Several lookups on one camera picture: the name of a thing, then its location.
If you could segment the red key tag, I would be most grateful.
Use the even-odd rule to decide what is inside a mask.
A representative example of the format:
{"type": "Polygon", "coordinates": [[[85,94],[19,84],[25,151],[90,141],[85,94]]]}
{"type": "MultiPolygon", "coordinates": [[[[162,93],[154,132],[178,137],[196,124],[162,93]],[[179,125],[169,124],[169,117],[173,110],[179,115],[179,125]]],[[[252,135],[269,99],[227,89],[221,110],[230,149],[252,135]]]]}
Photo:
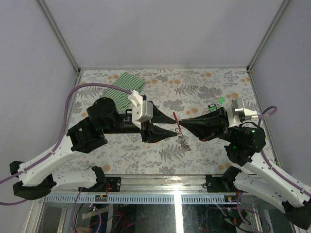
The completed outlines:
{"type": "Polygon", "coordinates": [[[177,118],[177,115],[175,112],[173,112],[173,116],[174,116],[175,122],[177,124],[177,128],[178,128],[179,132],[181,133],[182,130],[181,130],[181,127],[180,127],[180,124],[179,124],[179,121],[178,121],[178,118],[177,118]]]}

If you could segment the silver keys bunch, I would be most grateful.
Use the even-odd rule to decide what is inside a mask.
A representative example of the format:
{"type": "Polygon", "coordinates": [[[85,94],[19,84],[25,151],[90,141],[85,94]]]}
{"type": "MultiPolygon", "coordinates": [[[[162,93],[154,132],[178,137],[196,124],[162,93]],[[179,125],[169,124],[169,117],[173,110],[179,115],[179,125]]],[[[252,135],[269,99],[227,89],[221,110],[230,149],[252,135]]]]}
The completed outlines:
{"type": "Polygon", "coordinates": [[[185,151],[190,151],[191,148],[190,146],[187,144],[185,138],[184,138],[184,135],[182,134],[182,131],[179,129],[179,128],[175,128],[175,132],[177,133],[177,137],[178,137],[178,140],[182,146],[182,148],[185,150],[185,151]]]}

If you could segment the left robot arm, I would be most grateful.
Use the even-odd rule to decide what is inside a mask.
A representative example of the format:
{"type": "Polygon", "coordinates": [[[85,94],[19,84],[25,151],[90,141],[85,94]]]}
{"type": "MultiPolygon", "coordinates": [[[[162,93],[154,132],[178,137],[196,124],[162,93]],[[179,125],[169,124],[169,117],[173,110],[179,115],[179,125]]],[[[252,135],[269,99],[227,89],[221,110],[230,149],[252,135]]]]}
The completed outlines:
{"type": "Polygon", "coordinates": [[[18,177],[18,182],[13,185],[14,195],[36,200],[58,190],[108,192],[110,185],[99,166],[71,172],[59,168],[107,144],[106,134],[138,133],[145,143],[156,143],[177,135],[157,126],[158,123],[174,124],[175,120],[158,110],[152,101],[143,100],[142,108],[144,116],[141,125],[137,126],[132,123],[132,118],[140,114],[138,107],[131,109],[130,113],[120,114],[112,99],[97,99],[88,107],[88,116],[68,129],[56,148],[46,150],[45,153],[50,155],[46,160],[42,153],[33,160],[10,164],[11,174],[18,177]]]}

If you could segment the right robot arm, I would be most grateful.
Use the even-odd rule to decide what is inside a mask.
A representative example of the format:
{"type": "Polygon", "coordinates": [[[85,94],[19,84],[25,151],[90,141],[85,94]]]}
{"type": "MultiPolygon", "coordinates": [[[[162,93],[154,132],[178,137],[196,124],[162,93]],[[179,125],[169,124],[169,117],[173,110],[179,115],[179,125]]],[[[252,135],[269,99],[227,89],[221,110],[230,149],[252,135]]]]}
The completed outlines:
{"type": "Polygon", "coordinates": [[[295,226],[311,226],[311,187],[292,177],[264,155],[266,135],[259,124],[245,127],[253,119],[262,119],[277,111],[271,106],[263,114],[244,106],[219,108],[203,116],[183,119],[179,124],[200,141],[219,138],[229,142],[225,151],[231,166],[222,176],[226,191],[248,192],[276,207],[295,226]]]}

